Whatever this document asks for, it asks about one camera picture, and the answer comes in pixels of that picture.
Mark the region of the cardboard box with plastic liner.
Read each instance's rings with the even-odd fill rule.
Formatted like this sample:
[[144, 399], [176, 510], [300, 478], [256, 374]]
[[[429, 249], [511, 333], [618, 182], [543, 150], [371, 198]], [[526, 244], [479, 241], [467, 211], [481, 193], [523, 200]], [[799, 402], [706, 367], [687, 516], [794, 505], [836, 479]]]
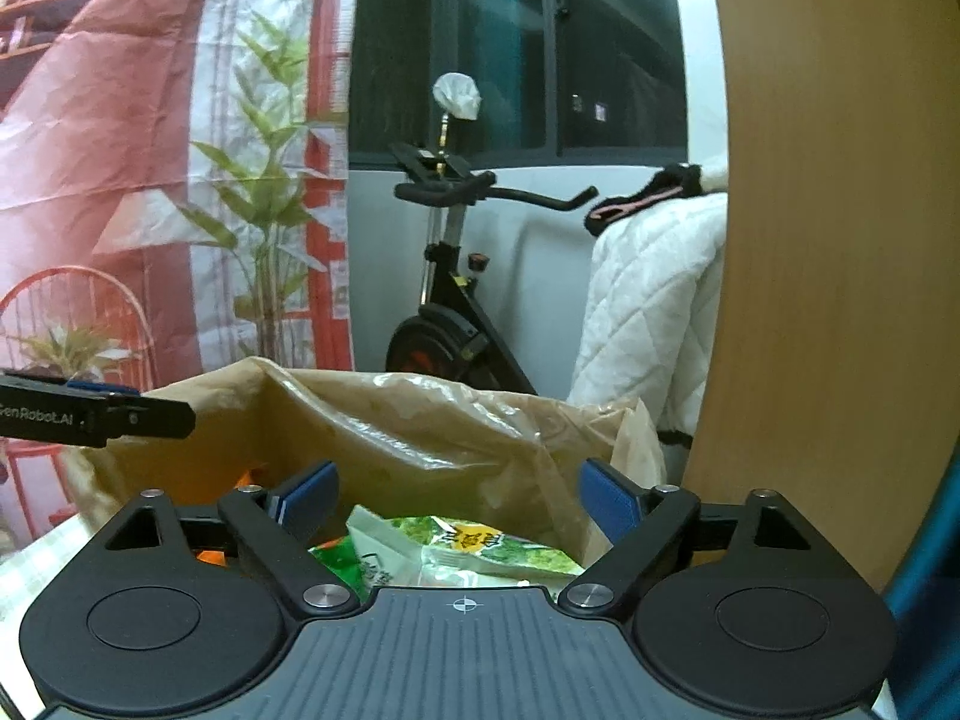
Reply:
[[128, 437], [62, 454], [78, 511], [101, 527], [145, 488], [179, 505], [212, 504], [256, 466], [273, 488], [331, 461], [340, 491], [320, 539], [345, 536], [361, 505], [382, 518], [485, 523], [584, 569], [608, 548], [579, 504], [584, 461], [608, 463], [643, 488], [667, 478], [638, 400], [578, 406], [415, 374], [288, 371], [259, 358], [158, 394], [194, 408], [187, 439]]

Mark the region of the white quilted blanket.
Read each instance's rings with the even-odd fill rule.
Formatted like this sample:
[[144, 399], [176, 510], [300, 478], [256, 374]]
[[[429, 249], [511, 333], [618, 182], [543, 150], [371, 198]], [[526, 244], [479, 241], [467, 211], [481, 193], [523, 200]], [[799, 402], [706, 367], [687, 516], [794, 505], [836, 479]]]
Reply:
[[661, 433], [697, 430], [715, 343], [729, 163], [703, 169], [703, 195], [612, 224], [592, 249], [568, 400], [643, 402]]

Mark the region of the green snack bag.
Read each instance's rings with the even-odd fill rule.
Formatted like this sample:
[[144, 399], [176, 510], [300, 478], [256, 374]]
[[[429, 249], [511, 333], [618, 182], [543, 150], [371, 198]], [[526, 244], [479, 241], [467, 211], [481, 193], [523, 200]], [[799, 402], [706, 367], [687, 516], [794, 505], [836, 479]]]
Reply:
[[410, 515], [382, 518], [357, 505], [347, 534], [309, 553], [361, 598], [384, 587], [544, 587], [558, 595], [583, 567], [563, 551], [485, 523]]

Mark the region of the teal curtain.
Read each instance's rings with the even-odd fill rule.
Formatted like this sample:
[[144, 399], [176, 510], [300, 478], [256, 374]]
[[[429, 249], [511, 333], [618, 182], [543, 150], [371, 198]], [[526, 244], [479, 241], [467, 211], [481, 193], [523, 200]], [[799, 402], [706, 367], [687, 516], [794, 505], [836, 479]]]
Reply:
[[931, 507], [885, 592], [898, 640], [887, 679], [900, 718], [957, 720], [960, 466], [953, 449]]

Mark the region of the dark window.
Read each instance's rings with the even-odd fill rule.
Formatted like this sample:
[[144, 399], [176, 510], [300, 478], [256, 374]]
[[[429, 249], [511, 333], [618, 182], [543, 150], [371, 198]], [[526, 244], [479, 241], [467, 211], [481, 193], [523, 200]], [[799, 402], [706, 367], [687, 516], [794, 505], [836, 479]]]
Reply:
[[679, 0], [356, 0], [348, 149], [392, 166], [436, 142], [433, 85], [471, 76], [477, 121], [452, 148], [477, 167], [637, 164], [688, 153]]

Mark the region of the black exercise bike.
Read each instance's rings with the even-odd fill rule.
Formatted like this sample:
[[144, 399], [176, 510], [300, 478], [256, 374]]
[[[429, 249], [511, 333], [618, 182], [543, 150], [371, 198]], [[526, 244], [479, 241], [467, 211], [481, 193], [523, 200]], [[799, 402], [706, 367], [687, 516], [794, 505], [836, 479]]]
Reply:
[[532, 395], [534, 383], [478, 302], [478, 277], [490, 259], [460, 249], [467, 210], [483, 200], [508, 200], [569, 213], [596, 200], [599, 190], [590, 185], [573, 199], [560, 200], [501, 187], [494, 172], [473, 171], [451, 149], [451, 125], [475, 122], [480, 115], [477, 82], [465, 73], [448, 71], [433, 83], [433, 99], [441, 109], [438, 145], [391, 146], [407, 176], [394, 187], [394, 197], [423, 206], [430, 216], [418, 307], [392, 333], [386, 369], [452, 380], [477, 390]]

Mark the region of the orange snack bag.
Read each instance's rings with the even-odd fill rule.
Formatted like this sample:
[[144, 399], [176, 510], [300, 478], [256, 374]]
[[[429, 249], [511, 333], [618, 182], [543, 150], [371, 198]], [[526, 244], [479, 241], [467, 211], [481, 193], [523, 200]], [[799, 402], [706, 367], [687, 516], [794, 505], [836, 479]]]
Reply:
[[215, 504], [218, 525], [212, 538], [202, 538], [195, 557], [218, 567], [247, 567], [251, 562], [251, 536], [268, 520], [270, 493], [262, 466], [245, 470], [236, 486]]

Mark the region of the black pink item on blanket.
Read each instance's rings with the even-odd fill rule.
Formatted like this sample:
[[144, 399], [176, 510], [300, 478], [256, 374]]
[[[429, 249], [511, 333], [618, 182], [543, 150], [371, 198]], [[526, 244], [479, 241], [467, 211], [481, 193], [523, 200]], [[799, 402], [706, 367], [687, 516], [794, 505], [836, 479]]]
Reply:
[[594, 238], [612, 224], [638, 215], [667, 200], [690, 199], [703, 195], [703, 169], [697, 164], [671, 164], [656, 172], [640, 192], [607, 197], [596, 203], [584, 218], [584, 227]]

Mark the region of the red printed backdrop cloth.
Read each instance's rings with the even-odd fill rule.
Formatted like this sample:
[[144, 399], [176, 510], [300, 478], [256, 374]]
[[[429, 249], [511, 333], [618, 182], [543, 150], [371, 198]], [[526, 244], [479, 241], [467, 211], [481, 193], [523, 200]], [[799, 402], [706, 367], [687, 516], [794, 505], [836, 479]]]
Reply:
[[2, 362], [352, 366], [356, 0], [2, 0]]

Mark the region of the wooden board panel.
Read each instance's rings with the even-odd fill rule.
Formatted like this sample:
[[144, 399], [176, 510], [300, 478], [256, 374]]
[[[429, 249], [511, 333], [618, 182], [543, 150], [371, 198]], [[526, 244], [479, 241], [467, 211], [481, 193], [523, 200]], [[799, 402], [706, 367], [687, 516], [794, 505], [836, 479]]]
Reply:
[[876, 587], [958, 436], [958, 0], [718, 0], [729, 216], [685, 483], [784, 494]]

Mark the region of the green plaid tablecloth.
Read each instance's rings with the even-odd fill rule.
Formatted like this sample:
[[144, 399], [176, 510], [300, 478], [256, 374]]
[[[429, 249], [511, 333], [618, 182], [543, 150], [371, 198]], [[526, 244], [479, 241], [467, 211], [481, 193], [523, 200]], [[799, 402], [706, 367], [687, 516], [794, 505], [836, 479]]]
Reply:
[[25, 718], [43, 711], [43, 701], [26, 670], [20, 628], [31, 603], [101, 528], [74, 515], [2, 564], [2, 688]]

